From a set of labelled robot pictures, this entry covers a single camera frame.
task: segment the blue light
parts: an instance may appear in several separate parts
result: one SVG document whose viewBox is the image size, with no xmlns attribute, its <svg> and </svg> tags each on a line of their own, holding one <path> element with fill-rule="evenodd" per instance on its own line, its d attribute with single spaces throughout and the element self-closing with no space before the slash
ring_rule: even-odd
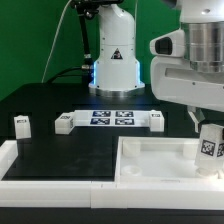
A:
<svg viewBox="0 0 224 224">
<path fill-rule="evenodd" d="M 93 67 L 93 84 L 96 85 L 96 62 L 94 62 L 94 67 Z"/>
<path fill-rule="evenodd" d="M 141 80 L 140 80 L 140 76 L 141 76 L 141 65 L 140 65 L 140 63 L 138 62 L 138 74 L 137 74 L 137 76 L 138 76 L 138 84 L 140 85 L 141 84 Z"/>
</svg>

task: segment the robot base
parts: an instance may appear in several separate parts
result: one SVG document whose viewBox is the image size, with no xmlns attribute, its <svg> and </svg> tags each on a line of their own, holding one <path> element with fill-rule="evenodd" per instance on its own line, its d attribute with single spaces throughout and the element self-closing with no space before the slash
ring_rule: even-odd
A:
<svg viewBox="0 0 224 224">
<path fill-rule="evenodd" d="M 103 97 L 111 97 L 111 98 L 123 98 L 123 97 L 131 97 L 136 95 L 142 95 L 145 92 L 145 85 L 142 83 L 137 86 L 135 89 L 130 89 L 126 91 L 114 91 L 114 90 L 103 90 L 97 88 L 94 84 L 89 84 L 89 92 L 90 94 L 103 96 Z"/>
</svg>

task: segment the green wall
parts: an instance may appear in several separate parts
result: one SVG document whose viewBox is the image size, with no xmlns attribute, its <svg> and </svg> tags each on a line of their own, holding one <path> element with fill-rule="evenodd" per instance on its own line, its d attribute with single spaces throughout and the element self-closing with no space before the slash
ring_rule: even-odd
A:
<svg viewBox="0 0 224 224">
<path fill-rule="evenodd" d="M 136 0 L 121 7 L 134 15 Z M 61 12 L 67 0 L 2 0 L 0 7 L 0 100 L 26 83 L 41 82 Z M 149 42 L 178 28 L 179 13 L 160 0 L 139 0 L 137 58 L 142 80 L 150 83 Z M 91 51 L 98 56 L 98 21 L 88 21 Z M 46 79 L 62 69 L 80 65 L 83 49 L 78 17 L 68 9 Z M 80 82 L 79 77 L 66 81 Z"/>
</svg>

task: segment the black tabletop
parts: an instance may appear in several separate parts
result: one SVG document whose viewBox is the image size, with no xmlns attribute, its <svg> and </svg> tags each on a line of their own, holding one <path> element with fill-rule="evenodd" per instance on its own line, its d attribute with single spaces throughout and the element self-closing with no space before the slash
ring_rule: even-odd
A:
<svg viewBox="0 0 224 224">
<path fill-rule="evenodd" d="M 55 135 L 56 118 L 74 110 L 160 110 L 165 117 L 165 131 L 150 132 L 146 127 L 75 127 L 68 136 Z M 208 121 L 224 125 L 223 113 L 204 113 Z M 19 156 L 3 181 L 113 181 L 119 136 L 198 137 L 186 106 L 158 101 L 150 85 L 144 95 L 124 99 L 93 96 L 87 87 L 78 84 L 24 85 L 0 102 L 0 144 L 15 139 L 13 118 L 18 115 L 29 116 L 32 138 L 18 141 Z M 5 221 L 1 223 L 14 223 L 17 219 L 23 220 L 21 223 L 40 223 L 41 217 L 42 223 L 105 223 L 106 217 L 106 223 L 223 223 L 223 215 L 218 211 L 0 209 L 0 221 L 2 217 Z"/>
<path fill-rule="evenodd" d="M 144 128 L 75 127 L 56 135 L 54 121 L 74 110 L 161 110 L 165 132 Z M 32 138 L 19 140 L 19 156 L 3 180 L 113 181 L 119 136 L 197 137 L 186 107 L 159 102 L 147 86 L 145 94 L 125 99 L 92 96 L 82 85 L 30 84 L 0 104 L 0 136 L 15 139 L 14 116 L 28 115 Z"/>
</svg>

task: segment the warning label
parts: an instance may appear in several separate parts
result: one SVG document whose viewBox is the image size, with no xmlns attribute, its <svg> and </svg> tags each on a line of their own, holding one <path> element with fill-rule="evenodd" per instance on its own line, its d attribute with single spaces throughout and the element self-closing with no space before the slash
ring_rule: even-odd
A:
<svg viewBox="0 0 224 224">
<path fill-rule="evenodd" d="M 120 50 L 117 48 L 114 54 L 112 55 L 111 59 L 117 59 L 117 60 L 122 60 L 122 55 Z"/>
</svg>

